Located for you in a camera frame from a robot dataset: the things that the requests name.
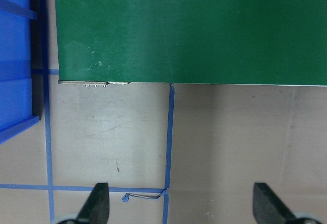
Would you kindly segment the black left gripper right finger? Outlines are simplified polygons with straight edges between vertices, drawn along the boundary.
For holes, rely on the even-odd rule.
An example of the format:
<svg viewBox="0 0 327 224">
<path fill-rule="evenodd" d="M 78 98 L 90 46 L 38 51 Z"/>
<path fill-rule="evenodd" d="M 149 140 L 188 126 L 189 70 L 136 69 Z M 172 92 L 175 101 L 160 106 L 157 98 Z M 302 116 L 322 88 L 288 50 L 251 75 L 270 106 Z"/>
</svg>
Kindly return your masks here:
<svg viewBox="0 0 327 224">
<path fill-rule="evenodd" d="M 266 183 L 256 182 L 253 185 L 252 212 L 257 223 L 291 223 L 297 220 Z"/>
</svg>

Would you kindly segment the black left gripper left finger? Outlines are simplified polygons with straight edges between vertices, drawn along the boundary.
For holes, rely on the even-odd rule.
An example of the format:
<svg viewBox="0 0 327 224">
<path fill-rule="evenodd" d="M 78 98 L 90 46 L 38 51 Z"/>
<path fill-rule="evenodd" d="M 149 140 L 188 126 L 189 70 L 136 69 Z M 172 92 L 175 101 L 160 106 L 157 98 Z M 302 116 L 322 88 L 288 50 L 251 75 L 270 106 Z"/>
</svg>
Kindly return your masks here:
<svg viewBox="0 0 327 224">
<path fill-rule="evenodd" d="M 108 183 L 97 183 L 76 217 L 77 223 L 106 224 L 109 219 Z"/>
</svg>

